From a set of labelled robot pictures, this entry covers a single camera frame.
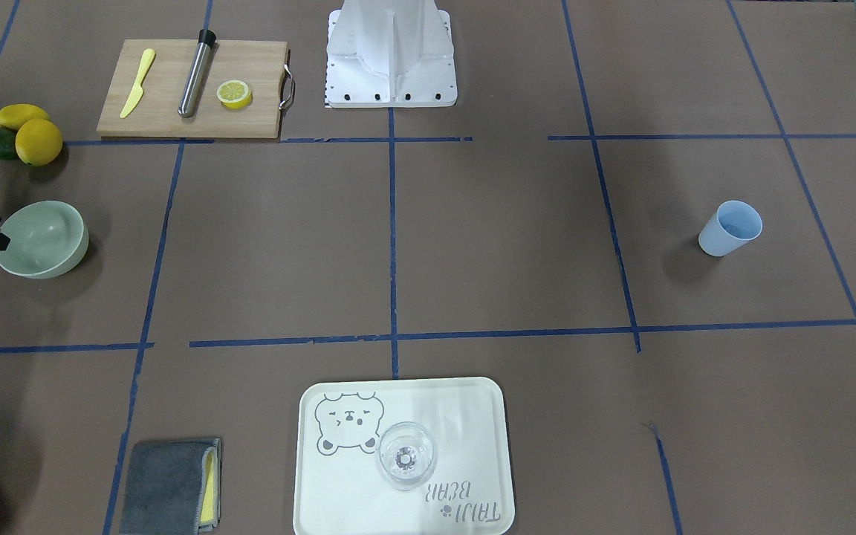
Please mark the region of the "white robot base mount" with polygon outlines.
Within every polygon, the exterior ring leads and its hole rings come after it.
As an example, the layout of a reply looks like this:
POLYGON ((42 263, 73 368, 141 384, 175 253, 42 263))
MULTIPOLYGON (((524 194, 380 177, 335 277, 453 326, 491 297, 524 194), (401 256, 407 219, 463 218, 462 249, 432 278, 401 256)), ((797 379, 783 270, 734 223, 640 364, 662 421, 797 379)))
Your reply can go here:
POLYGON ((448 11, 434 1, 346 1, 328 14, 329 108, 446 108, 458 102, 448 11))

